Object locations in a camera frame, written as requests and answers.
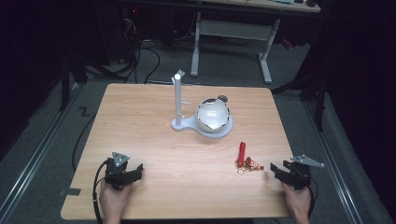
human hand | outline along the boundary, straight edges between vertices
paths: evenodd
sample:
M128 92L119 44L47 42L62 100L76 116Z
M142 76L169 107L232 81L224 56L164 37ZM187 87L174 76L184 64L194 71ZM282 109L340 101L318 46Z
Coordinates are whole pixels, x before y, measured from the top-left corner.
M294 190L291 186L281 182L286 193L286 205L296 224L309 224L309 206L311 204L311 192L308 187Z
M99 202L105 213L106 224L120 223L122 212L128 203L131 193L132 184L123 188L123 190L115 190L106 181L101 182Z

floor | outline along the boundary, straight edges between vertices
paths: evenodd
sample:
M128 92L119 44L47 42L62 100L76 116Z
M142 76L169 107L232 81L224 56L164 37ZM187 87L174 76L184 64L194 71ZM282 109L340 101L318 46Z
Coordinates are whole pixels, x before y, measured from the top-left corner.
M236 39L204 42L199 76L185 76L183 83L272 90L294 79L309 51L309 46L285 49L274 45L268 58L273 83L268 85L263 81L257 58L262 45L262 42ZM142 46L136 73L132 72L126 83L143 83L146 79L151 84L169 84L178 69L190 72L192 45L189 40L178 41L172 47L147 40ZM113 63L109 69L120 67L123 64ZM72 78L71 103L64 112L59 111L61 85L52 90L0 163L0 169L6 171L0 173L3 180L0 223L95 223L94 220L64 220L60 214L64 192L73 178L73 164L78 164L91 119L106 86L113 82L123 80L89 75L87 84L78 85ZM313 122L315 102L301 102L299 91L285 91L274 98L293 155L304 153L326 164L324 169L312 169L318 184L312 223L392 223L347 140L330 97L326 97L323 132ZM254 218L254 223L293 222L289 217L282 217Z

desk leg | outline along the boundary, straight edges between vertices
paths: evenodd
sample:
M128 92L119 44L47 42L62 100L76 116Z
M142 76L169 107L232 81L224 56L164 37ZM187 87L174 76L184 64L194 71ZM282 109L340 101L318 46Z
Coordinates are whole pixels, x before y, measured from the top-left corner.
M271 29L270 36L267 40L267 46L265 47L265 52L259 54L260 65L262 66L262 75L264 76L264 82L267 84L272 83L271 74L268 69L267 57L270 52L271 46L274 42L274 38L276 35L277 27L279 26L280 19L275 20L274 26Z
M192 77L198 76L200 33L201 33L201 12L197 12L197 22L195 27L195 45L194 45L194 52L192 53L192 63L191 63Z

cables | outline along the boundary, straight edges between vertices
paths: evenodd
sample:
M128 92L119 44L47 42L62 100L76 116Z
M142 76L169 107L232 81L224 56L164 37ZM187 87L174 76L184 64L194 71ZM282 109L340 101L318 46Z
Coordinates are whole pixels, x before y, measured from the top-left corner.
M238 43L237 41L235 41L236 39L238 38L224 38L224 42L237 46L245 46L259 42L259 40L255 40L255 39L244 39L244 42Z
M139 47L139 54L137 55L137 63L138 64L140 62L140 50L141 48ZM134 69L134 84L137 84L137 71L136 68Z
M146 50L149 50L149 51L153 52L155 55L157 55L158 62L157 62L157 65L155 65L154 69L152 69L152 71L146 76L146 79L144 82L145 84L147 84L149 77L154 73L154 71L157 70L158 66L160 65L160 61L161 61L160 55L157 52L155 52L152 49L146 49Z
M219 42L217 43L217 45L216 45L215 47L213 47L213 48L204 47L204 46L203 46L203 43L202 43L203 41L200 41L201 43L199 44L199 47L200 47L200 49L202 49L202 50L214 50L214 49L220 48L220 47L223 45L223 37L221 37L221 36L204 35L204 36L201 36L201 39L202 39L202 40L203 40L203 39L208 40L208 43L207 43L207 44L213 44L213 43L216 42L216 40L219 41Z
M88 126L90 125L90 123L93 121L93 119L96 117L96 114L94 114L92 116L92 118L88 121L88 123L85 125L85 127L82 129L81 133L79 134L78 140L75 144L75 147L73 149L73 154L72 154L72 166L73 166L73 171L75 172L77 169L76 163L75 163L75 157L76 157L76 151L77 151L77 147L78 147L78 143L81 140L82 135L85 133L85 130L87 130Z
M100 171L102 170L104 165L107 165L110 163L110 159L107 159L106 161L102 162L102 164L99 166L99 169L96 172L95 179L93 180L93 190L92 190L92 201L93 201L93 209L95 211L96 215L96 220L98 221L98 224L102 224L102 218L100 216L100 211L99 211L99 205L98 205L98 200L97 200L97 194L96 194L96 187L99 184L99 182L103 179L100 179L98 181L98 176L100 174Z
M123 33L123 35L125 36L125 41L128 47L130 47L130 42L132 42L132 40L134 39L134 35L129 35L129 31L131 29L131 27L133 28L132 30L132 34L136 33L136 26L134 25L134 22L129 20L129 19L123 19L125 22L125 31Z
M130 69L134 69L136 67L134 55L131 58L131 61L129 61L128 65L125 67L121 68L120 70L117 71L110 71L106 68L104 68L102 65L99 64L93 64L92 62L89 63L90 66L92 66L94 69L96 69L99 72L92 71L88 67L85 68L85 71L89 74L92 74L94 76L103 76L103 75L109 75L110 77L113 77L115 79L125 79L125 77L120 76L121 73L124 73Z
M274 222L276 222L276 224L281 224L279 220L277 220L276 218L272 217L270 218L270 220L273 220Z
M314 196L314 192L312 190L311 186L308 186L309 192L311 193L311 204L309 205L309 210L308 210L308 218L311 217L312 212L314 211L314 207L315 207L315 201L317 200L318 194L319 194L319 187L318 187L318 183L317 181L311 177L311 179L315 182L315 185L317 186L317 194Z
M126 76L126 78L123 80L123 83L126 83L128 81L129 76L132 74L132 72L134 71L134 73L136 74L136 67L137 64L139 63L139 60L136 59L136 56L134 55L133 57L134 60L134 66L131 68L131 71L128 73L128 75Z
M192 27L194 27L196 17L197 17L197 13L195 12L193 17L192 17L192 22L191 22L191 26L190 26L189 31L185 35L183 35L181 38L175 39L174 41L189 39L189 38L195 36L195 34L194 35L189 35L189 34L191 33Z

controller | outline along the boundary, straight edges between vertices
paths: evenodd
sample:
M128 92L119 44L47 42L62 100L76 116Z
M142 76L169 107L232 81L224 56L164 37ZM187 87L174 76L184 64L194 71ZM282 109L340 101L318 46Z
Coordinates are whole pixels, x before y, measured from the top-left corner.
M291 158L293 162L283 161L283 166L289 169L287 173L280 170L271 163L271 171L275 173L275 178L281 182L294 187L295 190L303 189L311 185L311 168L310 166L324 167L323 163L312 160L305 156Z
M143 163L137 166L136 170L126 172L129 156L113 152L113 159L109 158L106 167L105 181L113 189L122 190L126 185L134 183L142 178Z

